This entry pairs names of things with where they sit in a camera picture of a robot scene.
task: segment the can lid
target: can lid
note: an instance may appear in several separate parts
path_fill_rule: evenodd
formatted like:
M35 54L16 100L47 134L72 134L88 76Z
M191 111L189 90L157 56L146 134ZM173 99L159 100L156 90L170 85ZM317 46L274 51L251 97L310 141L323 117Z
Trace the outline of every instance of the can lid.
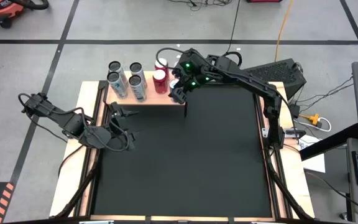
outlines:
M142 65L139 62L134 62L129 66L131 72L139 72L142 70Z
M156 80L163 80L165 78L165 72L163 70L156 70L153 77Z
M117 72L109 72L107 75L107 80L110 82L115 82L119 79L119 74Z
M174 80L172 80L170 83L169 83L169 87L170 88L174 88L175 87L175 85L177 84L179 82L179 79L174 79Z
M133 75L129 78L129 84L131 86L137 86L142 82L142 78L138 75Z
M113 61L113 62L110 62L109 64L109 69L112 70L112 71L117 71L119 70L119 68L121 68L121 64L117 61Z
M159 58L159 60L160 60L160 62L161 62L163 65L165 65L165 66L168 65L167 60L165 60L164 58ZM156 66L157 68L163 68L163 66L162 66L161 64L159 64L158 61L155 61L155 66Z

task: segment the red can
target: red can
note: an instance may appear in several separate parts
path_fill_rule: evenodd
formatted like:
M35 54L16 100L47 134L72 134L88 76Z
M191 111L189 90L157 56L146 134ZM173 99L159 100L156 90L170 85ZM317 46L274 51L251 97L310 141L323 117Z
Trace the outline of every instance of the red can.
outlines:
M154 88L157 93L166 93L168 90L167 75L163 70L156 70L153 75Z
M158 61L155 61L155 70L163 70L165 72L165 75L167 76L167 82L169 81L169 70L168 70L168 62L164 58L159 58L160 62L164 65L162 66L159 64Z

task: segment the gray floor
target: gray floor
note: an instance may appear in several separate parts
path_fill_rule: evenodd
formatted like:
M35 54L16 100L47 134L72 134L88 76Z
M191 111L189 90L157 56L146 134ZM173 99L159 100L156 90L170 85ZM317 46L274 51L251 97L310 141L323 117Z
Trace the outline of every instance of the gray floor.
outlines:
M198 12L186 4L166 0L49 0L46 11L27 11L16 19L11 29L0 28L0 181L9 181L22 149L30 121L21 114L17 101L20 92L41 91L48 73L53 79L50 100L64 110L76 105L82 81L105 79L107 64L141 62L145 70L154 69L155 53L161 47L190 47L202 54L222 54L227 44L210 44L210 40L230 39L237 1L225 6L202 7ZM73 3L78 2L67 40L87 40L65 44L57 52ZM346 0L358 26L358 0ZM243 66L251 67L274 60L275 39L289 0L281 4L249 4L241 0L235 40L256 40L254 44L232 44L239 51ZM20 40L46 40L48 44L28 44ZM93 44L91 40L146 40L137 44ZM271 40L268 44L258 40ZM300 62L308 83L300 99L324 94L351 76L351 63L358 61L358 42L340 0L294 1L282 40L301 40L297 45L281 45L279 59ZM350 40L347 45L312 44L314 40ZM164 52L169 63L176 53ZM54 69L53 58L58 58ZM352 87L320 101L305 114L318 113L330 120L330 133L313 130L326 138L357 121ZM40 124L55 133L52 122ZM21 171L5 222L47 218L57 183L57 169L65 143L44 130L36 129ZM341 191L347 191L346 162L343 150L326 153L328 177ZM346 210L345 200L326 186L308 178L316 217L338 222Z

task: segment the orange vacuum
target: orange vacuum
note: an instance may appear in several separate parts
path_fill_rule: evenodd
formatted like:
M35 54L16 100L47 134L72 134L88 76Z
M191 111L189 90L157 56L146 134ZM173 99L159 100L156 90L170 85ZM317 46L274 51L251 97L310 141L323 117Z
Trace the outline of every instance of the orange vacuum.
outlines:
M42 0L42 4L35 4L31 0L0 0L0 26L10 28L12 18L23 13L24 8L44 10L48 7L48 0Z

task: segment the orange striped tape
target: orange striped tape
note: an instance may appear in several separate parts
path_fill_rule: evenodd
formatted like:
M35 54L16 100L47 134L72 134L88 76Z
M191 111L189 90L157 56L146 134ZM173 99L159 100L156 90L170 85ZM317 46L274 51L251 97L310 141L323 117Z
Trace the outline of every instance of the orange striped tape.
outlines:
M5 218L5 214L7 211L7 207L9 205L9 201L11 200L11 196L13 194L14 186L12 183L7 183L4 191L2 192L2 196L0 198L0 223Z

